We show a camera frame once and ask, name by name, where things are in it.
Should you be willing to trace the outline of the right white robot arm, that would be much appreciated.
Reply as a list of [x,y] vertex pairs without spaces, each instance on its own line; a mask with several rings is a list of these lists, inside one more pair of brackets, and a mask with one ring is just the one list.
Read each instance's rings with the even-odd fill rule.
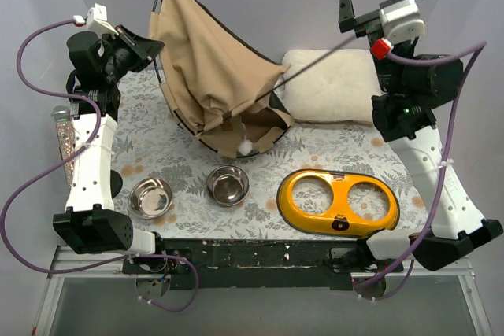
[[425,24],[418,0],[387,0],[357,16],[352,0],[339,0],[339,29],[369,42],[381,94],[372,98],[372,121],[404,164],[426,209],[420,231],[383,229],[359,240],[356,260],[374,271],[385,260],[412,258],[436,271],[503,233],[472,202],[449,158],[451,134],[441,135],[434,109],[458,103],[469,71],[483,49],[452,55],[416,54]]

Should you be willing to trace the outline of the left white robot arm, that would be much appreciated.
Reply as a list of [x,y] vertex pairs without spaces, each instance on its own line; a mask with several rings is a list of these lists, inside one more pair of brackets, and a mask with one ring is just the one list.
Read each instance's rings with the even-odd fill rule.
[[163,42],[141,37],[119,24],[108,33],[86,30],[67,41],[74,69],[67,82],[71,97],[75,151],[65,211],[53,228],[75,253],[141,254],[147,271],[158,273],[168,262],[156,236],[136,230],[130,216],[117,212],[113,199],[122,179],[112,172],[113,137],[120,107],[118,83],[141,72],[162,51]]

